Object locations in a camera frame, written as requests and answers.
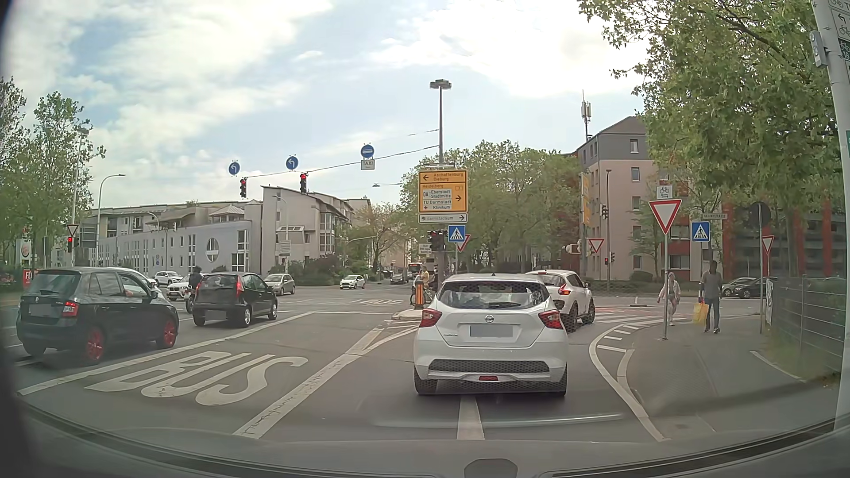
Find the rear window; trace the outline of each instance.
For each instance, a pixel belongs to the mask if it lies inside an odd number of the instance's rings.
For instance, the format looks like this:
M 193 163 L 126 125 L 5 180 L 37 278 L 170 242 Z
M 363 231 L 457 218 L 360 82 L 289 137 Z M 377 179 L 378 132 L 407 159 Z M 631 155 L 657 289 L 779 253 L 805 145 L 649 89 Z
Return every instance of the rear window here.
M 546 286 L 525 281 L 447 282 L 438 300 L 454 309 L 529 309 L 549 298 Z
M 236 276 L 204 276 L 201 280 L 202 289 L 235 289 Z
M 77 290 L 80 274 L 72 271 L 50 271 L 43 270 L 32 277 L 29 288 L 25 295 L 53 295 L 68 296 Z
M 564 285 L 564 278 L 555 274 L 534 274 L 534 277 L 540 279 L 540 282 L 552 287 L 561 287 Z

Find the sidewalk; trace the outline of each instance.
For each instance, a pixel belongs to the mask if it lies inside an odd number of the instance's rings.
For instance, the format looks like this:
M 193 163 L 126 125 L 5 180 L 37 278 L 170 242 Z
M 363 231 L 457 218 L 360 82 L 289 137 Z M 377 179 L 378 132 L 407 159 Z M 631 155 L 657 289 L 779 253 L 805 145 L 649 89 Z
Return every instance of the sidewalk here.
M 803 382 L 753 353 L 767 342 L 758 317 L 721 320 L 719 334 L 679 322 L 668 328 L 668 340 L 659 340 L 659 327 L 632 334 L 626 378 L 664 437 L 773 433 L 835 416 L 837 387 Z

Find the pedestrian crossing sign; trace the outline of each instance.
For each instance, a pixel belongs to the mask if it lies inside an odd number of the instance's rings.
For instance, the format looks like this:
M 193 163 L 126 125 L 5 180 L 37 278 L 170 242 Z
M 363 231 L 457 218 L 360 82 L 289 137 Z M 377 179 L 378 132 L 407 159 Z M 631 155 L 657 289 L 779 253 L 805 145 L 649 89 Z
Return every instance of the pedestrian crossing sign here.
M 449 226 L 449 242 L 464 242 L 467 240 L 467 226 L 465 224 Z
M 711 223 L 695 221 L 691 223 L 691 241 L 709 242 L 711 240 Z

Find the silver car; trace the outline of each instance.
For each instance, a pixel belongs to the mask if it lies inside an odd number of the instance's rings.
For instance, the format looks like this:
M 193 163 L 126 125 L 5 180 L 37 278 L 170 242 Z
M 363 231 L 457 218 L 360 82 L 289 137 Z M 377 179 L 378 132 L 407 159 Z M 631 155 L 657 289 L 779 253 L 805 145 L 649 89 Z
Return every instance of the silver car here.
M 295 293 L 295 281 L 289 274 L 271 274 L 264 279 L 269 284 L 275 295 L 283 295 L 284 293 Z

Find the license plate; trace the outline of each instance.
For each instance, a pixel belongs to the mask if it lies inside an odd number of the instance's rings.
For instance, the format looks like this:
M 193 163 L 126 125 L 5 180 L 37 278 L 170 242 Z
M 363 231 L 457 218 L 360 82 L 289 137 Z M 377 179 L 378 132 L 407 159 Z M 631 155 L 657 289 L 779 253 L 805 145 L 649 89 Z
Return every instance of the license plate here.
M 473 324 L 469 326 L 469 337 L 479 339 L 513 337 L 513 326 L 510 324 Z

